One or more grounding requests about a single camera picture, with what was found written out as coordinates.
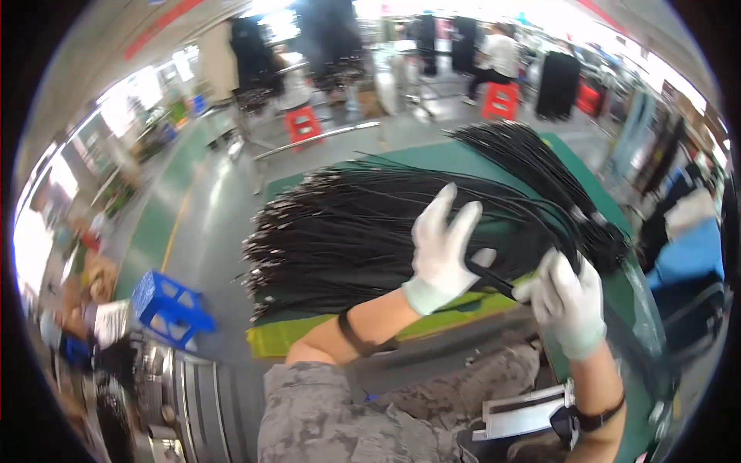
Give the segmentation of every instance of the hand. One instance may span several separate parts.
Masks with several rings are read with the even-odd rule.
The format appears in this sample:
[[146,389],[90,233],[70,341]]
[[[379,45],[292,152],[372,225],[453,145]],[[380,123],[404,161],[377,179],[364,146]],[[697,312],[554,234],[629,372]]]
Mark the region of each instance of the hand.
[[573,360],[589,357],[607,332],[602,318],[602,280],[592,264],[579,257],[582,272],[577,278],[566,256],[549,250],[536,278],[512,291],[518,302],[531,301],[538,323],[553,329],[564,355]]
[[[412,228],[414,277],[402,285],[402,291],[409,305],[421,316],[461,296],[479,279],[466,268],[463,256],[481,218],[482,205],[478,201],[469,202],[448,227],[446,219],[455,197],[456,185],[445,185]],[[495,255],[494,250],[485,248],[474,259],[488,267]]]

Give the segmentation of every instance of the ceiling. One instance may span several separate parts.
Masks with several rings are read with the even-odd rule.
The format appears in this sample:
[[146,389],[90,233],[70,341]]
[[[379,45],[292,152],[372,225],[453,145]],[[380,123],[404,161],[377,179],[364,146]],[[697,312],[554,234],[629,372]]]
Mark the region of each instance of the ceiling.
[[[639,43],[677,69],[717,107],[717,91],[702,54],[663,0],[566,0]],[[93,2],[78,19],[50,63],[36,108],[21,141],[18,184],[54,134],[82,121],[88,103],[108,87],[149,64],[158,64],[209,24],[246,10],[251,0],[148,0]],[[142,44],[138,50],[136,43]]]

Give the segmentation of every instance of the yellow floor line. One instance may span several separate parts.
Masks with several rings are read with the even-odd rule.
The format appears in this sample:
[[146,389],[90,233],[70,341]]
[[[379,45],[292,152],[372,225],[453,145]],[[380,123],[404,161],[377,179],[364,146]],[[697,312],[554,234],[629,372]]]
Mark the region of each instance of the yellow floor line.
[[[167,160],[167,165],[164,166],[164,168],[162,169],[162,172],[159,173],[159,175],[157,176],[156,179],[151,179],[150,181],[156,183],[156,182],[158,182],[163,177],[163,175],[165,174],[165,171],[170,166],[170,164],[172,163],[173,159],[175,159],[175,155],[177,154],[177,151],[180,149],[180,145],[183,144],[183,141],[187,137],[190,137],[190,134],[193,132],[193,127],[194,127],[194,124],[188,124],[188,125],[186,125],[186,126],[183,127],[183,130],[179,133],[180,138],[175,141],[175,145],[172,147],[172,150],[169,153],[170,154],[170,158]],[[118,265],[118,268],[116,270],[116,282],[113,284],[113,292],[114,293],[116,292],[116,286],[118,286],[118,284],[119,284],[119,276],[121,275],[121,268],[124,266],[124,261],[126,260],[126,255],[128,254],[129,248],[131,247],[131,240],[134,237],[134,233],[136,233],[136,227],[139,226],[139,220],[142,218],[142,215],[144,214],[144,209],[146,209],[146,208],[147,208],[147,205],[144,204],[142,206],[142,209],[139,211],[138,216],[136,217],[136,222],[134,224],[134,228],[131,230],[131,233],[129,233],[129,236],[128,236],[127,240],[126,240],[126,248],[124,248],[124,252],[122,254],[121,259],[119,260],[119,265]]]
[[170,251],[173,249],[173,243],[175,242],[175,235],[178,232],[178,226],[180,225],[180,219],[182,219],[183,213],[185,213],[185,209],[187,208],[188,199],[190,198],[190,192],[193,190],[193,186],[198,183],[198,180],[203,175],[203,172],[206,171],[206,159],[208,159],[208,156],[206,156],[203,161],[201,162],[201,165],[198,166],[198,171],[196,172],[196,175],[193,176],[193,181],[190,183],[190,186],[187,188],[187,191],[185,192],[185,196],[183,196],[182,201],[180,202],[180,209],[178,210],[178,215],[175,216],[175,223],[173,224],[173,231],[170,232],[170,239],[167,240],[167,249],[165,249],[165,258],[162,259],[162,266],[159,268],[159,271],[164,273],[165,268],[167,268],[167,261],[170,260]]

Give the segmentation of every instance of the camouflage clothing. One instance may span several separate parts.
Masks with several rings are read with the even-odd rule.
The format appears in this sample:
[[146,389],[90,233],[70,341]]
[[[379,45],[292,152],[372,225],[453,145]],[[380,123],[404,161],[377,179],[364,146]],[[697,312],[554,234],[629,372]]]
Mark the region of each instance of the camouflage clothing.
[[481,418],[483,401],[531,389],[538,368],[538,352],[518,344],[376,403],[352,404],[341,368],[276,365],[265,374],[259,461],[474,463],[456,432]]

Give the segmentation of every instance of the person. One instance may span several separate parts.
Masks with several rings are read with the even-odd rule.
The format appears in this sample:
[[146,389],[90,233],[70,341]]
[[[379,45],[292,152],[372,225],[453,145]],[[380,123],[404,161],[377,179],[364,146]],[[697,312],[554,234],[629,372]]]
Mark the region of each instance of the person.
[[[474,362],[458,376],[386,394],[375,402],[350,400],[340,365],[372,354],[375,346],[462,295],[479,279],[463,257],[482,205],[466,204],[449,227],[455,195],[455,184],[448,184],[415,221],[411,280],[316,326],[292,345],[284,364],[265,374],[259,461],[476,462],[458,443],[456,432],[474,414],[480,419],[483,399],[528,392],[522,386],[536,373],[532,364],[537,354],[521,345],[503,349],[483,367]],[[472,260],[488,266],[495,257],[484,249]],[[585,259],[582,267],[581,275],[575,275],[563,254],[551,250],[537,277],[518,286],[514,297],[531,304],[541,330],[552,330],[570,359],[580,422],[604,421],[588,432],[582,427],[567,461],[612,462],[625,425],[625,396],[605,341],[601,281]],[[510,363],[515,365],[502,374],[502,364]],[[497,370],[496,364],[496,375],[482,372]],[[513,386],[508,377],[519,384]],[[508,390],[497,391],[501,386]],[[523,449],[517,453],[525,454]]]
[[474,68],[473,80],[468,85],[468,95],[463,102],[476,105],[476,89],[484,82],[509,84],[519,73],[517,42],[509,35],[508,24],[496,23],[489,27],[489,34],[477,53],[480,68]]
[[44,310],[39,318],[39,332],[44,344],[64,359],[70,369],[83,374],[106,373],[136,397],[135,365],[143,343],[141,333],[126,333],[103,347],[78,308],[69,314]]

